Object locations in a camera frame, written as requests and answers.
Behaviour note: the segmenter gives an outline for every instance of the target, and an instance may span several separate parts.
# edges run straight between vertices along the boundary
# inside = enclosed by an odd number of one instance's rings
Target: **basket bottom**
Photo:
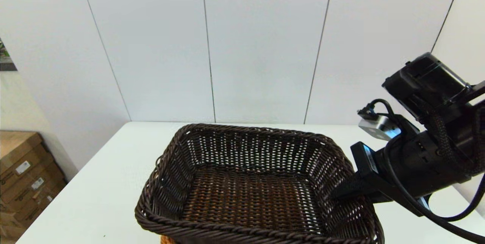
[[[200,167],[182,219],[304,234],[325,234],[305,177]]]

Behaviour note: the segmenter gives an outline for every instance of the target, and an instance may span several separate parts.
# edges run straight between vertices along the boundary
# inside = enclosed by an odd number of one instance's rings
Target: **orange object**
[[[170,237],[162,235],[160,237],[160,244],[176,244],[176,243]]]

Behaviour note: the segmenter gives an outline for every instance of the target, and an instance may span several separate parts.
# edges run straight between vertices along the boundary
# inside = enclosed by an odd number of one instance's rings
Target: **box label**
[[[40,177],[38,180],[36,180],[32,185],[33,190],[37,190],[42,184],[44,183],[44,179]]]
[[[15,170],[17,171],[17,174],[22,174],[25,172],[25,170],[27,170],[28,168],[30,168],[31,164],[28,162],[28,161],[24,161],[21,165],[19,165],[17,168],[15,168]]]

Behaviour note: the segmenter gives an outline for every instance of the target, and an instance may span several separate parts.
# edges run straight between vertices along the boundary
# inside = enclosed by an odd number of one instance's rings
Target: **black cable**
[[[397,177],[397,175],[396,175],[396,173],[393,169],[393,166],[391,165],[390,158],[389,158],[389,148],[393,144],[395,144],[395,142],[398,141],[400,138],[401,138],[401,135],[398,135],[398,136],[394,137],[386,145],[386,147],[384,148],[384,152],[383,152],[383,158],[384,158],[384,162],[385,162],[385,165],[386,165],[386,169],[388,170],[388,173],[389,173],[391,179],[393,180],[394,184],[399,189],[399,191],[401,191],[402,195],[406,198],[406,200],[412,206],[414,206],[414,208],[416,208],[419,212],[421,212],[424,216],[426,216],[429,220],[433,221],[434,223],[443,227],[444,229],[448,230],[449,232],[454,233],[455,235],[457,235],[459,237],[463,237],[464,239],[467,239],[467,240],[475,242],[475,243],[479,243],[479,244],[485,243],[485,237],[478,235],[478,234],[475,234],[475,233],[472,233],[472,232],[469,232],[469,231],[466,231],[466,230],[463,230],[462,228],[456,227],[455,225],[448,223],[447,221],[445,221],[441,217],[433,214],[429,209],[427,209],[424,206],[422,206],[421,204],[419,204],[414,199],[414,197],[411,196],[411,194],[409,194],[409,192],[407,192],[406,188],[402,185],[402,183],[398,179],[398,177]]]
[[[396,119],[396,115],[394,114],[393,108],[391,107],[391,105],[389,104],[388,101],[385,101],[384,99],[374,99],[372,102],[369,103],[369,106],[374,107],[376,105],[376,103],[381,103],[384,106],[386,106],[386,109],[388,110],[388,113],[389,113],[391,119],[392,120]]]
[[[477,208],[478,204],[483,198],[483,194],[485,193],[485,174],[482,177],[482,180],[480,184],[478,185],[477,192],[475,193],[475,196],[473,196],[473,199],[471,200],[470,204],[468,207],[461,213],[455,216],[450,216],[450,217],[441,217],[443,220],[446,220],[448,222],[451,221],[457,221],[461,220],[462,218],[465,218],[468,216],[475,208]]]

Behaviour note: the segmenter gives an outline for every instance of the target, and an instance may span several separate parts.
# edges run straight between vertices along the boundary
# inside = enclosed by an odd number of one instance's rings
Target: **basket rim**
[[[170,218],[166,218],[161,215],[154,214],[150,208],[150,200],[151,200],[151,193],[149,190],[150,184],[156,180],[158,175],[165,170],[166,164],[168,162],[163,161],[166,159],[169,152],[172,151],[177,145],[180,138],[189,131],[194,129],[204,128],[204,130],[214,130],[217,132],[223,132],[225,130],[235,130],[237,132],[246,133],[254,131],[261,131],[261,134],[269,134],[269,135],[284,135],[289,137],[296,137],[296,138],[308,138],[313,140],[319,140],[325,146],[336,147],[338,151],[341,152],[342,158],[341,161],[346,163],[346,167],[351,173],[354,173],[352,168],[352,163],[346,158],[345,154],[343,153],[342,149],[335,144],[335,142],[327,136],[322,134],[312,133],[312,132],[303,132],[300,130],[283,130],[279,128],[267,128],[267,127],[250,127],[250,126],[236,126],[236,125],[217,125],[217,124],[205,124],[205,123],[197,123],[197,124],[188,124],[184,125],[182,128],[177,130],[173,139],[171,140],[170,144],[165,149],[164,153],[156,160],[156,168],[151,173],[149,179],[147,180],[146,184],[143,187],[142,194],[138,200],[137,206],[135,208],[135,218],[137,222],[140,224],[142,228],[145,230],[153,231],[155,227],[160,228],[160,226],[167,227],[166,231],[168,232],[167,235],[177,236],[177,237],[197,237],[202,234],[207,234],[208,232],[218,232],[220,234],[211,235],[214,239],[225,239],[227,237],[233,237],[232,241],[237,239],[244,239],[250,240],[252,242],[257,242],[259,240],[264,240],[264,243],[268,242],[268,238],[273,239],[274,241],[282,241],[285,239],[286,241],[291,241],[292,243],[298,242],[331,242],[334,244],[339,243],[346,243],[346,244],[369,244],[373,242],[382,243],[383,242],[383,231],[380,222],[378,221],[377,215],[373,211],[373,217],[371,222],[374,225],[374,235],[377,239],[369,239],[369,238],[346,238],[341,239],[338,237],[327,237],[317,234],[300,234],[300,233],[291,233],[291,232],[284,232],[279,230],[270,230],[264,228],[257,228],[257,227],[243,227],[239,225],[231,225],[231,224],[218,224],[212,222],[193,222],[187,220],[174,220]],[[368,199],[365,197],[356,197],[355,199],[364,200],[362,203],[368,204],[372,210],[374,210],[374,206]],[[142,224],[141,221],[145,223],[149,222],[150,225]]]

